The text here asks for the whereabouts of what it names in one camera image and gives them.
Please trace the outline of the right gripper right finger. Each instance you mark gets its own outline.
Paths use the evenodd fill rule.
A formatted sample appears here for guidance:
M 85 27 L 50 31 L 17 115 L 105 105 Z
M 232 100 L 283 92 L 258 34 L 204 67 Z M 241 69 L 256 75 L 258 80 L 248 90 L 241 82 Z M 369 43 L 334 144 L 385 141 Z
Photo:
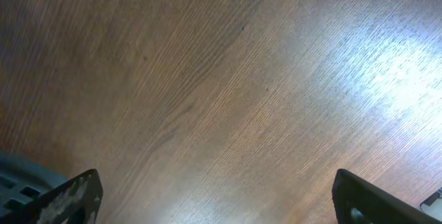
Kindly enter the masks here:
M 441 224 L 346 169 L 338 169 L 332 187 L 338 224 Z

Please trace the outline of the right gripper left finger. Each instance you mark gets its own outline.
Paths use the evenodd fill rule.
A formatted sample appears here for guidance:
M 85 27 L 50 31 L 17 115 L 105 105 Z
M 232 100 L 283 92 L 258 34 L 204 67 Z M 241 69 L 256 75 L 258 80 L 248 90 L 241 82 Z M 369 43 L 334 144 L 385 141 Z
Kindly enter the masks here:
M 12 224 L 95 224 L 104 190 L 96 169 L 89 169 L 52 191 L 1 217 Z

